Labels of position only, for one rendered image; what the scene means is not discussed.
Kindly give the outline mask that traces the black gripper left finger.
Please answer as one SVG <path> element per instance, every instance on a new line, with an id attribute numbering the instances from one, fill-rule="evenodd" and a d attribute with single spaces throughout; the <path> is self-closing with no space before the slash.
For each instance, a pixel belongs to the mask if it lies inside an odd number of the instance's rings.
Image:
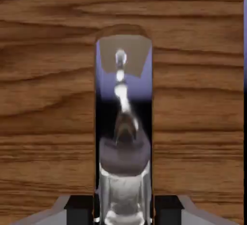
<path id="1" fill-rule="evenodd" d="M 93 196 L 59 196 L 54 205 L 10 225 L 93 225 Z"/>

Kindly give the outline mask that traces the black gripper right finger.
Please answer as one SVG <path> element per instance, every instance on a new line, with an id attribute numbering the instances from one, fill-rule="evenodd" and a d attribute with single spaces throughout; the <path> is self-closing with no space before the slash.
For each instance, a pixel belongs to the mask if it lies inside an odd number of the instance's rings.
<path id="1" fill-rule="evenodd" d="M 186 195 L 154 197 L 154 225 L 237 225 L 196 207 Z"/>

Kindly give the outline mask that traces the shiny curved metal handle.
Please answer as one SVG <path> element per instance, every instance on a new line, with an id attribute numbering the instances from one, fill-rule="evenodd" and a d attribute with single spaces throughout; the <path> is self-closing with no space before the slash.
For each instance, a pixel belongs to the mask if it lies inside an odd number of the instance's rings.
<path id="1" fill-rule="evenodd" d="M 94 126 L 95 223 L 151 225 L 152 41 L 140 26 L 96 37 Z"/>

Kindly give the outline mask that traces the wooden cabinet door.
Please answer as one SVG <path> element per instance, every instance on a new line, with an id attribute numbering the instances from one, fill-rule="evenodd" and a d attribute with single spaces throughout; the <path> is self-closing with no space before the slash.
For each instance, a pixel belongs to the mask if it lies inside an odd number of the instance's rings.
<path id="1" fill-rule="evenodd" d="M 0 225 L 94 190 L 94 42 L 153 50 L 154 192 L 244 223 L 243 0 L 0 0 Z"/>

